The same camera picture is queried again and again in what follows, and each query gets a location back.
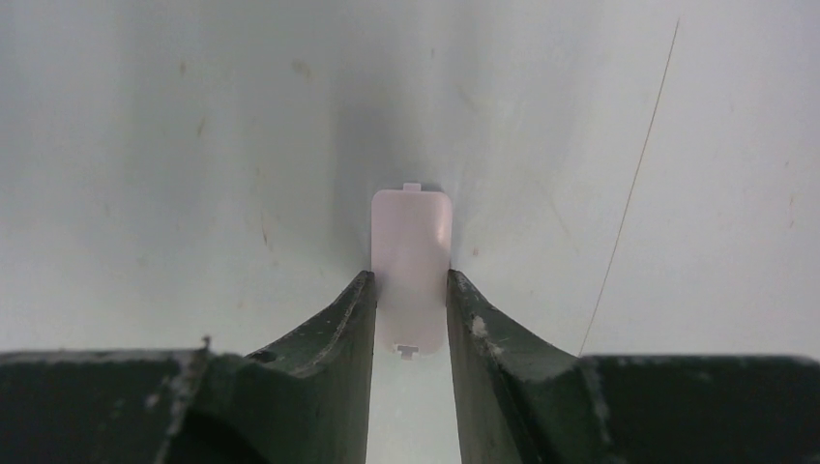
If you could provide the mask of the white battery compartment cover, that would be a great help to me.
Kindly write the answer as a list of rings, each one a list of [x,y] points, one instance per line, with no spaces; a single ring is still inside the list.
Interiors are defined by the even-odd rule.
[[[445,338],[452,201],[406,183],[377,191],[370,212],[379,342],[403,361],[429,357]]]

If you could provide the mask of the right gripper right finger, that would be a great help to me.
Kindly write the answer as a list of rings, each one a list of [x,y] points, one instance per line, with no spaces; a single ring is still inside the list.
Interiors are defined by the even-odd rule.
[[[577,357],[450,271],[465,463],[815,463],[819,364],[792,356]]]

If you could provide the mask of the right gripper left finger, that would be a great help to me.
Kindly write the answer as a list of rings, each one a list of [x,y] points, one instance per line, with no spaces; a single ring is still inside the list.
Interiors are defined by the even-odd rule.
[[[375,279],[239,356],[176,350],[1,356],[5,463],[362,463]]]

